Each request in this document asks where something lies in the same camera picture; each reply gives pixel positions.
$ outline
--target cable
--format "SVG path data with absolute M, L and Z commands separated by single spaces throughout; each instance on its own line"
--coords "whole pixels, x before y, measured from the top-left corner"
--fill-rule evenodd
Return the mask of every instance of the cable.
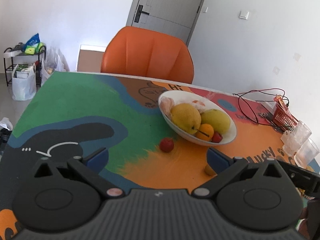
M 238 96 L 238 106 L 239 106 L 239 109 L 240 109 L 241 113 L 242 113 L 247 119 L 249 119 L 251 122 L 254 122 L 254 123 L 260 124 L 260 125 L 277 127 L 277 128 L 283 128 L 283 127 L 288 128 L 288 127 L 290 127 L 290 126 L 278 126 L 278 125 L 275 125 L 275 124 L 259 123 L 258 117 L 257 117 L 256 113 L 253 111 L 253 109 L 251 108 L 251 106 L 249 105 L 249 103 L 243 99 L 243 96 L 244 96 L 244 95 L 249 94 L 249 93 L 252 93 L 252 92 L 260 92 L 260 93 L 263 93 L 263 94 L 276 96 L 276 95 L 274 95 L 274 94 L 269 94 L 269 93 L 262 92 L 262 91 L 267 91 L 267 90 L 272 90 L 272 89 L 266 89 L 266 90 L 250 90 L 250 91 L 245 92 L 245 93 L 233 94 L 233 95 Z M 288 100 L 288 104 L 289 104 L 289 99 L 288 99 L 287 97 L 285 97 L 284 94 L 283 94 L 282 97 L 283 97 L 285 100 Z M 248 117 L 248 116 L 242 111 L 241 106 L 240 106 L 240 98 L 249 106 L 250 110 L 251 110 L 252 113 L 254 114 L 254 117 L 255 117 L 256 121 L 255 121 L 255 120 L 252 120 L 250 117 Z
M 284 90 L 281 89 L 281 88 L 271 88 L 271 89 L 262 89 L 262 90 L 250 90 L 250 91 L 245 92 L 245 93 L 239 93 L 238 95 L 244 96 L 244 95 L 249 94 L 249 93 L 260 92 L 260 93 L 265 94 L 265 95 L 277 96 L 275 94 L 270 94 L 270 93 L 263 92 L 263 91 L 274 90 L 274 89 L 279 89 L 279 90 L 282 90 L 284 92 Z M 282 97 L 283 100 L 287 100 L 288 101 L 288 103 L 286 104 L 286 106 L 288 107 L 289 106 L 289 98 L 287 98 L 284 95 L 285 95 L 285 92 L 283 93 L 283 95 L 281 97 Z M 273 101 L 256 100 L 256 102 L 273 102 Z
M 282 97 L 284 97 L 284 95 L 285 95 L 285 91 L 283 89 L 281 89 L 281 88 L 268 88 L 268 89 L 254 90 L 254 91 L 260 91 L 261 92 L 261 91 L 270 91 L 270 90 L 281 90 L 283 92 L 283 96 Z

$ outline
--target painted table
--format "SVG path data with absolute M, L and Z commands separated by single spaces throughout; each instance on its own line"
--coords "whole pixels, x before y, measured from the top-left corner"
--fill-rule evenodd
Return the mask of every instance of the painted table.
M 19 230 L 12 199 L 25 174 L 44 156 L 64 162 L 106 147 L 108 156 L 97 172 L 127 193 L 144 187 L 192 191 L 211 179 L 204 172 L 208 148 L 179 137 L 160 113 L 157 99 L 167 90 L 208 94 L 204 88 L 166 81 L 55 72 L 23 113 L 0 162 L 0 238 L 10 238 Z M 218 150 L 249 162 L 273 157 L 294 163 L 281 150 L 281 134 L 246 119 L 237 97 L 215 92 L 211 100 L 232 117 L 237 128 L 235 140 L 217 146 Z M 247 102 L 257 114 L 268 112 L 260 103 Z M 249 107 L 240 103 L 253 117 Z M 175 141 L 169 154 L 158 148 L 164 137 Z M 312 166 L 319 172 L 316 163 Z

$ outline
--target green paint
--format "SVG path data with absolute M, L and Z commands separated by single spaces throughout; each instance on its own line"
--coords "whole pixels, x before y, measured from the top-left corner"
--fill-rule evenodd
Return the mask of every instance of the green paint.
M 175 137 L 161 115 L 144 115 L 125 105 L 119 93 L 93 74 L 55 72 L 37 92 L 13 130 L 19 137 L 44 124 L 84 116 L 105 116 L 121 122 L 129 135 L 109 150 L 109 171 L 119 173 L 127 163 L 148 158 L 164 137 Z

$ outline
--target pear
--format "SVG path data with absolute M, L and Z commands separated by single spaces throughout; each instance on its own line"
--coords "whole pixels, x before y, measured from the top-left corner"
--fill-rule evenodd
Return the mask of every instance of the pear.
M 214 131 L 224 134 L 229 130 L 231 121 L 226 113 L 211 109 L 201 114 L 201 123 L 208 123 Z
M 171 109 L 171 121 L 185 132 L 195 134 L 201 125 L 201 116 L 194 106 L 182 103 Z

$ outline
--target plastic cup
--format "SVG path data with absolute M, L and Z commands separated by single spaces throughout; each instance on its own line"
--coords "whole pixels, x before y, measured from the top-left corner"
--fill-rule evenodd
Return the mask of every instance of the plastic cup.
M 294 130 L 287 136 L 286 141 L 282 147 L 283 151 L 288 156 L 293 156 L 304 144 L 305 141 L 312 134 L 308 126 L 299 121 Z
M 294 161 L 301 168 L 306 168 L 307 165 L 318 155 L 319 149 L 316 144 L 308 138 L 301 148 L 297 151 L 294 156 Z
M 282 149 L 288 156 L 293 156 L 301 146 L 293 136 L 289 136 Z
M 310 128 L 303 122 L 299 121 L 290 136 L 294 137 L 296 142 L 302 145 L 311 134 L 312 132 Z

